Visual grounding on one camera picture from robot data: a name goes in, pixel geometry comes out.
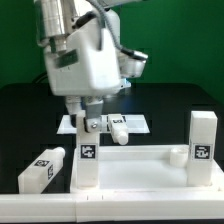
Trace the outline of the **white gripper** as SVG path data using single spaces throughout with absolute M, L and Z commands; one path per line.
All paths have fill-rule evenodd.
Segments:
M 102 49 L 98 50 L 98 29 L 90 24 L 81 27 L 67 39 L 67 51 L 62 55 L 45 49 L 45 65 L 50 88 L 56 96 L 66 96 L 65 105 L 73 127 L 85 104 L 85 122 L 89 133 L 101 130 L 103 99 L 99 96 L 117 93 L 120 72 L 116 50 L 110 32 L 102 29 Z

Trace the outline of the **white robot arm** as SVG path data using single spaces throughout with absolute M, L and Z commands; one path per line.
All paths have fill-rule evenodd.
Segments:
M 71 115 L 85 105 L 89 132 L 101 129 L 103 98 L 121 80 L 142 75 L 148 56 L 120 44 L 111 8 L 139 0 L 34 0 L 37 42 L 51 91 L 66 99 Z

